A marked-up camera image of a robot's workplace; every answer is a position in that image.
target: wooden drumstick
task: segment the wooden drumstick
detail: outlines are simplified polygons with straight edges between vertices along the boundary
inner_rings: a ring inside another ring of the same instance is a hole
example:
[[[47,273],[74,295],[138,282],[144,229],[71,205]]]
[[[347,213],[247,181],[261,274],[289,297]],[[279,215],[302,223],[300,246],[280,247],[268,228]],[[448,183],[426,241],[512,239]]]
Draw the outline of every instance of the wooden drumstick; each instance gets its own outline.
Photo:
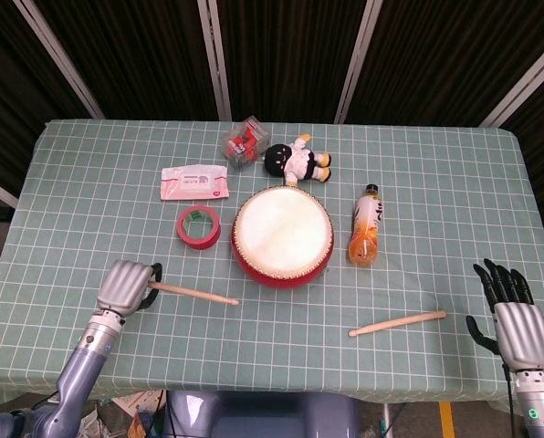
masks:
[[[150,289],[160,289],[164,290],[165,292],[171,292],[172,294],[206,299],[208,301],[214,301],[216,303],[231,304],[232,306],[237,306],[239,304],[239,301],[234,298],[222,297],[221,295],[216,294],[208,294],[207,292],[199,292],[198,290],[187,289],[186,287],[167,285],[166,283],[159,283],[157,281],[149,281],[148,287]]]
[[[421,313],[419,315],[412,315],[410,317],[390,319],[389,321],[378,322],[377,324],[370,324],[369,326],[349,330],[349,336],[353,338],[358,335],[373,333],[374,331],[386,330],[393,327],[405,326],[406,324],[413,324],[414,322],[429,321],[430,319],[445,317],[446,312],[444,310],[437,310],[436,312]]]

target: clear plastic box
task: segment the clear plastic box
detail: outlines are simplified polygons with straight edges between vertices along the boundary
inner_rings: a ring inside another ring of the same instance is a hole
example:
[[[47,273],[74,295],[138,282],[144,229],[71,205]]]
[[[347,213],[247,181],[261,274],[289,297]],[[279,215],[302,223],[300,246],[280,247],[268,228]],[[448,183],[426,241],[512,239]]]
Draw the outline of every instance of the clear plastic box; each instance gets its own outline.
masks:
[[[250,116],[222,137],[223,153],[237,169],[255,162],[270,147],[270,133]]]

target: red drum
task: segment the red drum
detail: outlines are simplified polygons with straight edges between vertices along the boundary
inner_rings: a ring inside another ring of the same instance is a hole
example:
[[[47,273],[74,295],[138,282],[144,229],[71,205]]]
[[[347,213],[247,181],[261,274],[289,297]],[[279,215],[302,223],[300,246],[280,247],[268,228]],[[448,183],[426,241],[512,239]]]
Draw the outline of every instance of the red drum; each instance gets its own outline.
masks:
[[[315,278],[333,251],[333,226],[314,196],[295,187],[265,189],[240,208],[232,227],[235,259],[255,281],[270,287],[302,286]]]

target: cable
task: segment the cable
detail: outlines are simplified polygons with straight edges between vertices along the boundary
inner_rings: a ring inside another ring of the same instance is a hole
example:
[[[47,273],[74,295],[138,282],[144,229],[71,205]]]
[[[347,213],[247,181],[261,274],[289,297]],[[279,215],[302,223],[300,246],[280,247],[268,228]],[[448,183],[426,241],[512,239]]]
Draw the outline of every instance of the cable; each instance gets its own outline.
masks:
[[[164,395],[164,390],[161,391],[161,395],[159,396],[159,402],[156,405],[156,409],[154,410],[154,414],[152,415],[152,421],[151,425],[148,428],[148,431],[146,431],[146,437],[148,437],[148,434],[151,432],[152,427],[154,425],[154,420],[156,420],[156,414],[159,413],[159,410],[161,409],[161,402],[162,402],[162,396]]]
[[[390,422],[390,425],[388,426],[388,428],[385,430],[384,433],[382,433],[382,438],[384,438],[388,432],[390,431],[390,429],[392,428],[393,424],[396,422],[396,420],[398,419],[398,417],[400,416],[400,414],[402,413],[403,411],[403,408],[406,407],[406,404],[408,403],[403,403],[402,404],[402,408],[400,408],[400,410],[395,414],[395,416],[392,418],[392,421]]]
[[[511,422],[511,438],[516,438],[516,418],[513,413],[513,395],[511,393],[511,374],[509,372],[509,366],[503,363],[503,372],[506,375],[507,381],[507,396],[509,398],[509,420]]]
[[[35,411],[37,408],[39,408],[41,406],[41,404],[43,404],[44,402],[49,400],[51,397],[56,396],[57,394],[59,394],[59,391],[55,391],[55,392],[43,397],[42,399],[37,401],[33,406],[31,406],[31,411]]]

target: white sleeve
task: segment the white sleeve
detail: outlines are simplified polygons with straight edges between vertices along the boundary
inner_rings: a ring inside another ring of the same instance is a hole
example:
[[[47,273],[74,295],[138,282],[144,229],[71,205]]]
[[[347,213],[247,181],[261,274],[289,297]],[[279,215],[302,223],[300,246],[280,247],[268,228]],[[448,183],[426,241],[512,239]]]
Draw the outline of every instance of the white sleeve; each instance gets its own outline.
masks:
[[[294,143],[290,145],[290,147],[294,149],[304,149],[307,142],[305,140],[302,140],[300,137],[298,137]]]

